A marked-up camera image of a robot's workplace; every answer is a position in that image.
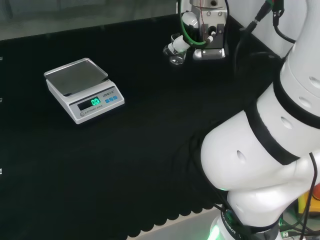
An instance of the yellow object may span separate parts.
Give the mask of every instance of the yellow object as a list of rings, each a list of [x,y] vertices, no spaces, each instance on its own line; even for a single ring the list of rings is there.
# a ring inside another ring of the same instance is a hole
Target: yellow object
[[[303,214],[307,199],[308,199],[309,192],[306,192],[305,194],[301,195],[298,198],[298,213]],[[319,213],[320,214],[320,201],[316,200],[314,197],[311,198],[311,204],[310,204],[310,210],[309,213]]]

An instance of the digital scale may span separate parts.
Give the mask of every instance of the digital scale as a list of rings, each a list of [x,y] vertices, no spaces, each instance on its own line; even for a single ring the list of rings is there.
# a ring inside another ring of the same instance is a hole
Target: digital scale
[[[108,74],[89,58],[44,73],[50,92],[76,124],[125,103]]]

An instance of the wall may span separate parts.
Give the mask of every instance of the wall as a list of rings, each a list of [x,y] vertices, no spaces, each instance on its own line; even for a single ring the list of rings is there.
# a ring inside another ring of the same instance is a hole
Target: wall
[[[189,0],[183,1],[183,11],[190,10]],[[228,3],[231,16],[246,27],[255,18],[264,0],[228,0]],[[289,38],[296,40],[306,18],[306,0],[285,0],[284,8],[285,12],[280,18],[279,29]],[[273,52],[284,57],[292,44],[277,35],[272,18],[271,12],[259,23],[253,34]]]
[[[0,40],[175,13],[175,0],[0,0]]]

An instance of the black fabric surface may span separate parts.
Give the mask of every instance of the black fabric surface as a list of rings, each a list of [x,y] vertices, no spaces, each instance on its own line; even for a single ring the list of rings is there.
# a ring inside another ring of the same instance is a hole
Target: black fabric surface
[[[186,172],[184,143],[270,80],[235,80],[229,59],[170,66],[162,50],[177,32],[171,15],[0,43],[1,240],[124,240],[219,202]],[[228,39],[232,53],[234,22]],[[245,48],[263,46],[250,38]],[[76,125],[43,74],[82,58],[109,74],[126,103]]]

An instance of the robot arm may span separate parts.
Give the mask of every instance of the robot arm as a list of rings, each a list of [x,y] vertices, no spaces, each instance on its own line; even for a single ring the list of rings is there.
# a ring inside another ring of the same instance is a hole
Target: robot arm
[[[227,201],[245,226],[261,232],[276,229],[282,212],[310,188],[309,153],[320,171],[320,1],[306,3],[302,32],[273,84],[213,129],[201,148],[208,180],[229,191]],[[221,239],[235,239],[223,217],[215,225]]]

